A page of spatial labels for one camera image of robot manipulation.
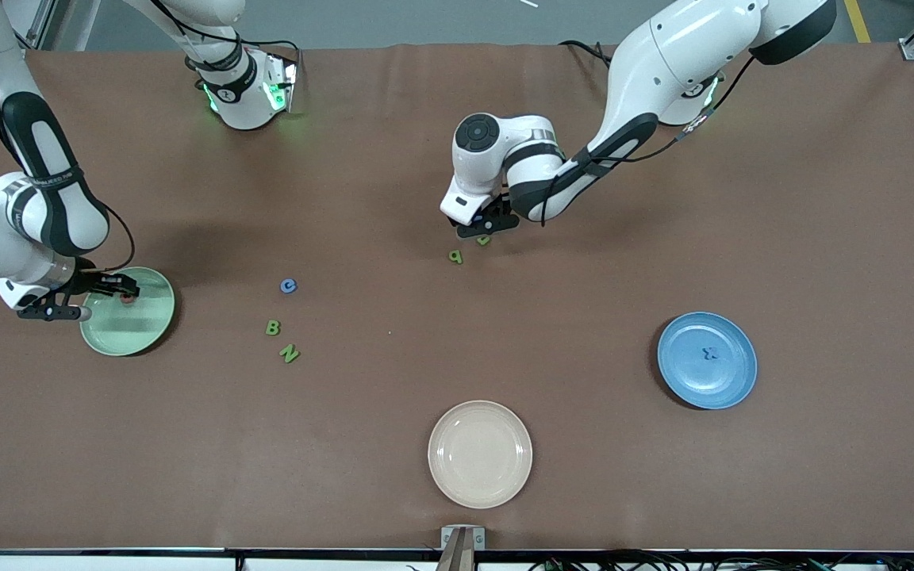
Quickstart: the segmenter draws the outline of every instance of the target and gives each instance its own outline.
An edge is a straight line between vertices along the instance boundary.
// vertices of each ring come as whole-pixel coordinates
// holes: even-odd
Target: round black joint cap
[[[472,115],[457,127],[454,140],[464,151],[482,152],[491,148],[500,139],[500,124],[484,113]]]

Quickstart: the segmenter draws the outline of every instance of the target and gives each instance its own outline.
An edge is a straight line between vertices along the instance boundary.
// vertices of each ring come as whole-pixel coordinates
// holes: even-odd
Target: plate
[[[531,438],[504,405],[472,400],[451,408],[428,438],[428,469],[454,502],[489,509],[509,502],[531,471]]]
[[[750,337],[721,315],[706,312],[668,324],[658,340],[658,368],[668,388],[699,408],[739,404],[757,382]]]
[[[175,291],[162,274],[148,267],[127,267],[117,274],[135,279],[139,297],[124,304],[118,296],[88,293],[83,307],[90,309],[90,319],[79,325],[86,344],[109,357],[145,351],[175,317]]]

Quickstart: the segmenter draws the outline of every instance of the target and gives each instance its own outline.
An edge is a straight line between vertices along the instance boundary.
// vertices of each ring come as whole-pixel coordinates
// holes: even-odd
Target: tabletop
[[[0,301],[0,546],[435,546],[475,523],[498,549],[914,550],[914,62],[896,46],[754,65],[681,144],[486,247],[438,210],[454,127],[541,113],[577,151],[600,62],[314,51],[300,115],[236,132],[181,60],[29,53],[179,313],[152,351],[107,358]],[[126,248],[115,230],[91,259]],[[658,334],[689,311],[754,343],[734,408],[687,408],[658,376]],[[471,399],[511,408],[536,453],[485,511],[425,457]]]

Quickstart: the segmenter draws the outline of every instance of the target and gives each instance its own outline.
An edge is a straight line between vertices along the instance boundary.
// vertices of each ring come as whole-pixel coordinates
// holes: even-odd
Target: blue plate
[[[658,340],[658,368],[668,388],[699,408],[729,408],[757,382],[750,337],[721,315],[696,312],[672,320]]]

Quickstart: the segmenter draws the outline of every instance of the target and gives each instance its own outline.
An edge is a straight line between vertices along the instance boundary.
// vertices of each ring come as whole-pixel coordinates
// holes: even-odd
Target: white plate
[[[458,404],[428,437],[428,469],[440,490],[474,509],[503,505],[531,471],[531,437],[510,408],[487,400]]]

